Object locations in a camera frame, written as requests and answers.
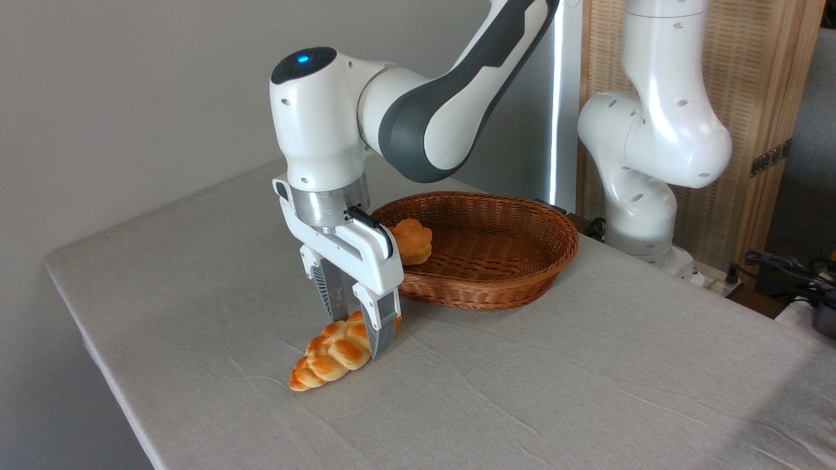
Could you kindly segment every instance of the woven panel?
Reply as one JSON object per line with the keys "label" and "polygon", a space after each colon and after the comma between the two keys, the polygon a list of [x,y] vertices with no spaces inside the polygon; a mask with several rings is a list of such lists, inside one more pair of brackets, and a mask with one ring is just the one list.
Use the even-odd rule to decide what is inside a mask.
{"label": "woven panel", "polygon": [[[585,76],[586,98],[601,91],[632,88],[620,65],[624,2],[590,1],[589,32],[585,38],[589,64]],[[782,30],[777,26],[785,19],[785,10],[794,8],[801,7],[794,2],[772,0],[711,3],[703,46],[703,76],[717,117],[731,133],[731,162],[723,175],[707,188],[672,189],[678,203],[674,242],[697,260],[715,268],[725,269],[732,258],[752,159],[788,138],[785,135],[764,140],[762,128],[768,125],[763,116],[781,108],[780,104],[770,105],[766,99],[769,91],[773,94],[784,91],[780,82],[770,81],[768,75],[775,63],[781,63],[776,55],[781,52],[778,47],[781,41],[777,38]],[[789,74],[788,70],[779,72]],[[777,84],[777,88],[769,90],[769,84]],[[776,109],[764,109],[765,106]],[[792,107],[785,109],[789,113],[797,110],[797,106],[795,111]],[[579,211],[589,219],[603,217],[604,194],[599,175],[589,153],[585,149],[582,152]]]}

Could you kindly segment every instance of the bread bun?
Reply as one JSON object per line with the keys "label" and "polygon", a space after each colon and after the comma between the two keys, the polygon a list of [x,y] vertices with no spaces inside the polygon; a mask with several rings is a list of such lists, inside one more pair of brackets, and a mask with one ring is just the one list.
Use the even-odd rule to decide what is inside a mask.
{"label": "bread bun", "polygon": [[400,261],[405,265],[422,264],[432,254],[432,230],[421,225],[414,218],[407,218],[392,229],[398,244]]}

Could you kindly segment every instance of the cable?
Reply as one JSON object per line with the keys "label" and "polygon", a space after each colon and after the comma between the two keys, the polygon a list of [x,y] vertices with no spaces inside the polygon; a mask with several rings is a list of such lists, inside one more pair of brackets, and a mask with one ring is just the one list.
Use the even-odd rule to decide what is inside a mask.
{"label": "cable", "polygon": [[584,235],[587,237],[598,237],[603,238],[604,233],[607,231],[607,220],[603,217],[596,217],[592,219],[592,222],[589,224],[589,228],[586,229]]}
{"label": "cable", "polygon": [[789,292],[790,294],[796,294],[797,296],[804,297],[805,299],[816,300],[817,302],[820,302],[820,301],[824,300],[823,295],[814,294],[814,292],[815,293],[818,292],[817,290],[816,291],[801,290],[801,289],[795,289],[795,288],[792,288],[792,287],[788,287],[788,286],[785,286],[785,285],[782,285],[782,284],[777,284],[777,283],[775,283],[775,282],[773,282],[769,279],[764,278],[763,276],[758,276],[755,273],[746,271],[746,269],[744,269],[743,267],[741,267],[739,264],[736,264],[736,263],[733,263],[732,267],[736,268],[739,272],[744,273],[746,276],[749,276],[750,278],[753,278],[753,279],[755,279],[759,282],[762,282],[769,287],[772,287],[772,288],[775,288],[775,289],[780,289],[780,290],[783,290],[785,292]]}

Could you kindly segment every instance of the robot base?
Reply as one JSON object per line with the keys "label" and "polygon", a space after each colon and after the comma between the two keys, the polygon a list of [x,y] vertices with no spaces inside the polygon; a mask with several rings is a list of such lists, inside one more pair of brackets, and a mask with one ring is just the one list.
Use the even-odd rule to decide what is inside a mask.
{"label": "robot base", "polygon": [[671,245],[670,248],[658,254],[652,254],[649,256],[633,256],[645,263],[653,264],[657,268],[660,268],[677,278],[682,278],[700,287],[702,287],[706,281],[705,276],[696,270],[696,267],[694,266],[694,258],[688,254],[687,251],[677,246]]}

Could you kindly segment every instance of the bread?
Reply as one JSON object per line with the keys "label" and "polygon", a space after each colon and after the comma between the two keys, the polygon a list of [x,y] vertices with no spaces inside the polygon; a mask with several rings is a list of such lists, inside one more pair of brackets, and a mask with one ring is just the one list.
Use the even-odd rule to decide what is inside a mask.
{"label": "bread", "polygon": [[[395,328],[400,317],[395,319]],[[336,381],[369,362],[371,348],[366,334],[363,313],[359,310],[345,321],[329,324],[320,336],[313,338],[305,356],[296,363],[288,386],[293,391],[306,391]]]}
{"label": "bread", "polygon": [[422,264],[432,254],[432,230],[423,227],[414,218],[407,218],[392,229],[398,244],[400,261],[405,265]]}

